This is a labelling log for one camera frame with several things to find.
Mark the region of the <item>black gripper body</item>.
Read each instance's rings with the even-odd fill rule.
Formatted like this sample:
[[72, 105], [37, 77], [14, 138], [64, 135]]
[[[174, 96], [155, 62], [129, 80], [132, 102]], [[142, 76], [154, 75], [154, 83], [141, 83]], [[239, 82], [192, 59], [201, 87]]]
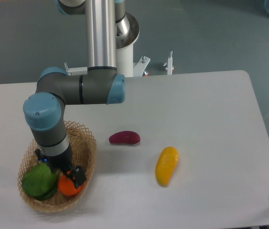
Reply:
[[41, 160], [50, 168], [52, 173], [56, 173], [57, 171], [67, 173], [74, 167], [72, 163], [72, 148], [70, 145], [66, 150], [56, 156], [41, 154]]

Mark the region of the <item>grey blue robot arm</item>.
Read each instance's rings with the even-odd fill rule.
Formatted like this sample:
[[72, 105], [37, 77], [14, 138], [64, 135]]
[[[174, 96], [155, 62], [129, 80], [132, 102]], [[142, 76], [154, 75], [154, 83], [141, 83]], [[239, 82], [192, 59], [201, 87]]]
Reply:
[[72, 163], [72, 149], [64, 124], [64, 110], [72, 104], [120, 104], [125, 100], [125, 77], [116, 68], [116, 24], [125, 16], [122, 0], [58, 0], [59, 11], [86, 17], [89, 64], [87, 74], [45, 69], [35, 94], [23, 105], [25, 120], [40, 149], [37, 158], [52, 172], [62, 171], [80, 187], [85, 171]]

